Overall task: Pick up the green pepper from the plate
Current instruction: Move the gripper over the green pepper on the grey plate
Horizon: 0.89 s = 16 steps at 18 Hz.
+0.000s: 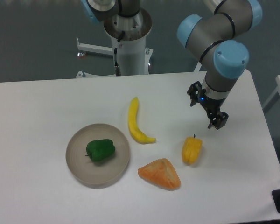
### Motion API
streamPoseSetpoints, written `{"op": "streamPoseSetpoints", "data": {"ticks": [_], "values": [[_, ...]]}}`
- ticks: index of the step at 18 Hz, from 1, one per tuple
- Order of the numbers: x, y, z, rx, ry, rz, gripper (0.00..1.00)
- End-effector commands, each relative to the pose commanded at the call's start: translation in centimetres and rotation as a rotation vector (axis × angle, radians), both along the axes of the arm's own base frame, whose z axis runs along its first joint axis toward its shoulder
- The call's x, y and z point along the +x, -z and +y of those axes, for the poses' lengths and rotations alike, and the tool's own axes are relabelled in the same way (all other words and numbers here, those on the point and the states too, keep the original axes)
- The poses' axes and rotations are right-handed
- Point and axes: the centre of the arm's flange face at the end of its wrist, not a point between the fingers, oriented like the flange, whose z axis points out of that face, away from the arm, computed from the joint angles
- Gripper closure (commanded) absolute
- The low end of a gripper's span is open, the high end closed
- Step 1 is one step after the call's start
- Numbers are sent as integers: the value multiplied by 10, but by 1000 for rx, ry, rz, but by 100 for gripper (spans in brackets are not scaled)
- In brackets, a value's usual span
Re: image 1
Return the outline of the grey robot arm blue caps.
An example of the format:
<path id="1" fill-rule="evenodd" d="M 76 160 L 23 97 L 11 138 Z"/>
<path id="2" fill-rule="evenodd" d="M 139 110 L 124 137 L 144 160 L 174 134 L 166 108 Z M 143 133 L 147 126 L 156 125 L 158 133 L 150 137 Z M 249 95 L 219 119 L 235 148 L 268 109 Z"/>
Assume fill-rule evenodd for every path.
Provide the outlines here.
<path id="1" fill-rule="evenodd" d="M 234 38 L 257 26 L 263 13 L 256 0 L 207 0 L 205 4 L 213 15 L 206 20 L 196 14 L 188 16 L 179 25 L 177 38 L 206 69 L 204 80 L 188 89 L 191 104 L 200 104 L 209 126 L 220 129 L 228 119 L 221 105 L 249 61 L 247 48 Z M 111 38 L 116 76 L 144 74 L 148 68 L 146 36 L 152 19 L 140 2 L 83 0 L 82 6 L 89 20 L 102 22 Z"/>

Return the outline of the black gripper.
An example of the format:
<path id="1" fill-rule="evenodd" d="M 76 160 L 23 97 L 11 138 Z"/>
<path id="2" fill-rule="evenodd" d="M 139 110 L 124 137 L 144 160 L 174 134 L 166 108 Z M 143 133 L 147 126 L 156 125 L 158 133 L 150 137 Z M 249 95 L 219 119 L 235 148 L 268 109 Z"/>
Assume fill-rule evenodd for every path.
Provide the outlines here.
<path id="1" fill-rule="evenodd" d="M 225 126 L 229 115 L 225 112 L 221 112 L 221 106 L 224 99 L 212 99 L 206 95 L 206 89 L 201 88 L 199 81 L 193 83 L 188 91 L 187 95 L 190 97 L 190 107 L 193 107 L 196 103 L 199 103 L 206 111 L 209 117 L 210 123 L 208 129 L 211 127 L 217 130 Z"/>

